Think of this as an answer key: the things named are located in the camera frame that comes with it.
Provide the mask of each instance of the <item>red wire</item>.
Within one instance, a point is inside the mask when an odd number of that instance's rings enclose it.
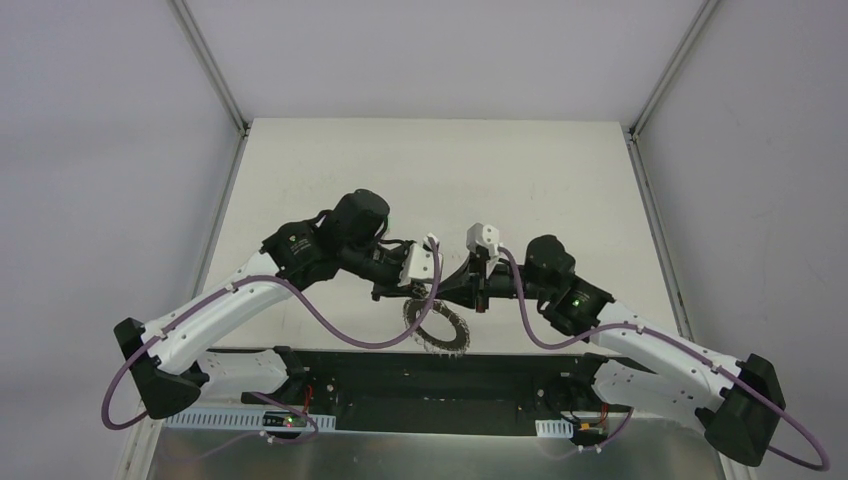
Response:
[[[312,385],[306,386],[306,398],[303,400],[303,412],[309,411],[309,402],[312,400]]]

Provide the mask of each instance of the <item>white table surface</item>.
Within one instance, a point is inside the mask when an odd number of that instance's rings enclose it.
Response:
[[[662,273],[621,127],[612,122],[392,119],[257,119],[215,247],[207,286],[227,276],[280,225],[314,217],[344,195],[367,188],[391,207],[391,238],[441,240],[445,273],[466,257],[475,222],[501,231],[524,259],[527,243],[556,235],[577,273],[659,326],[676,332]],[[340,272],[306,295],[342,331],[364,341],[400,333],[403,299],[370,299],[372,285]],[[452,306],[466,319],[468,353],[544,353],[524,334],[514,301],[492,300],[485,314]],[[535,313],[546,341],[563,337]],[[453,329],[433,315],[437,337]],[[277,304],[218,346],[351,350],[296,300]],[[389,349],[422,352],[413,339]],[[603,349],[584,344],[563,353]]]

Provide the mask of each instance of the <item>white wall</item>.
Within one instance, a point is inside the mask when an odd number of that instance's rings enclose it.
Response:
[[[0,49],[0,478],[111,478],[112,327],[190,293],[235,130],[166,2],[4,2]]]
[[[701,0],[191,0],[244,114],[639,114]]]
[[[848,478],[848,3],[724,2],[642,136],[696,337],[771,359]],[[815,458],[791,428],[774,444]]]

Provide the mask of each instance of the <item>white cable clip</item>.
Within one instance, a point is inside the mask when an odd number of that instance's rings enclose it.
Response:
[[[433,240],[433,243],[435,243],[436,245],[439,245],[439,237],[433,235],[432,232],[428,233],[427,236],[424,237],[424,238]]]
[[[159,337],[161,340],[168,339],[168,334],[163,332],[161,328],[157,328],[156,330],[151,331],[150,334],[154,337]]]

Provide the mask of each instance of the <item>metal plate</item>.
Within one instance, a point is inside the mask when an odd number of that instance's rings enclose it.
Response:
[[[166,429],[157,452],[203,453],[235,432]],[[247,438],[194,463],[156,455],[150,480],[193,479],[682,479],[721,480],[716,455],[695,432],[665,420],[634,419],[601,454],[555,438],[334,432],[303,445]]]

